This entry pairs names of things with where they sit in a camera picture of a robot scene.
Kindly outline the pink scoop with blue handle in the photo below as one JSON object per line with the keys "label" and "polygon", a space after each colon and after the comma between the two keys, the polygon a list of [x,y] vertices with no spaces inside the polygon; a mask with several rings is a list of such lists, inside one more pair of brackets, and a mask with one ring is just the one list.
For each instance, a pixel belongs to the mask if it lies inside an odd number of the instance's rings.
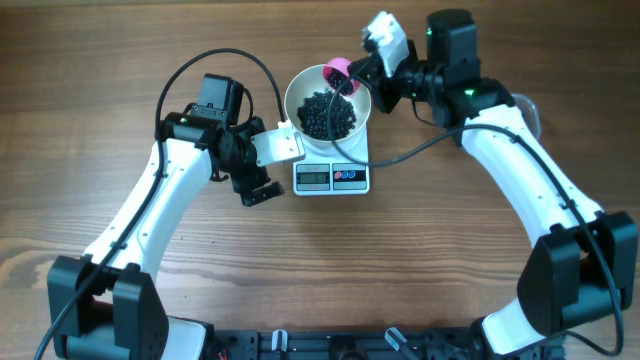
{"label": "pink scoop with blue handle", "polygon": [[[337,90],[340,84],[348,78],[348,67],[350,64],[351,61],[349,59],[336,57],[324,65],[322,76],[332,90]],[[353,97],[359,90],[359,87],[360,84],[356,80],[351,80],[341,88],[340,94],[347,97]]]}

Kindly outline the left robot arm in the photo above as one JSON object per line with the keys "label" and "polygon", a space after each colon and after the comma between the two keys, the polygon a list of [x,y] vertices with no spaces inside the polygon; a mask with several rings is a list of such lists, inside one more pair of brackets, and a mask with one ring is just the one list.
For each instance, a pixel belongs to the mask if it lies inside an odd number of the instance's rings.
{"label": "left robot arm", "polygon": [[224,359],[213,325],[172,317],[156,289],[164,253],[185,211],[210,182],[230,180],[246,207],[283,194],[267,166],[303,155],[291,122],[238,123],[240,84],[207,75],[192,110],[155,119],[140,179],[107,229],[47,275],[51,327],[41,345],[61,359]]}

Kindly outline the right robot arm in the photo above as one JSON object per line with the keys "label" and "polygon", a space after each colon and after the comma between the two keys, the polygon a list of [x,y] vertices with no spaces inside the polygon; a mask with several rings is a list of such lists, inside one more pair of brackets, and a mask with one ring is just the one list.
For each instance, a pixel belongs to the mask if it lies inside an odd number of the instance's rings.
{"label": "right robot arm", "polygon": [[637,225],[624,212],[605,212],[577,188],[539,144],[514,96],[481,74],[468,11],[430,14],[426,40],[427,56],[419,59],[396,18],[380,12],[363,30],[367,57],[348,72],[381,112],[404,98],[427,103],[442,137],[486,169],[525,228],[532,251],[516,297],[479,324],[485,355],[519,355],[608,316],[619,354],[622,313],[633,296]]}

